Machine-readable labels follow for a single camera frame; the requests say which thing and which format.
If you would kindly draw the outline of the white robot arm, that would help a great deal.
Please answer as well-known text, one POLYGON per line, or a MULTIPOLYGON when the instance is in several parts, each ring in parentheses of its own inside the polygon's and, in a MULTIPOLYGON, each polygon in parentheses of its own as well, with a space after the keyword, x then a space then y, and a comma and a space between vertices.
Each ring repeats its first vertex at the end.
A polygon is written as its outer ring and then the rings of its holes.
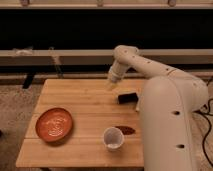
POLYGON ((206 83, 183 70, 147 59, 135 46, 118 45, 108 80, 133 68, 147 79, 137 104, 145 171, 198 171, 191 114, 209 99, 206 83))

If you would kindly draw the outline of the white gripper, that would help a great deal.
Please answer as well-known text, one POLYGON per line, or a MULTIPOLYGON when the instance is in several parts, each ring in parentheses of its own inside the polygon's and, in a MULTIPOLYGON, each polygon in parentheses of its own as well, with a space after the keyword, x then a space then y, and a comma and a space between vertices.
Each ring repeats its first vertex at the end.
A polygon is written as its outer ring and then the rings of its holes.
POLYGON ((123 79, 126 72, 127 66, 115 60, 108 72, 109 81, 106 84, 106 89, 108 91, 112 91, 117 86, 116 83, 120 82, 123 79))

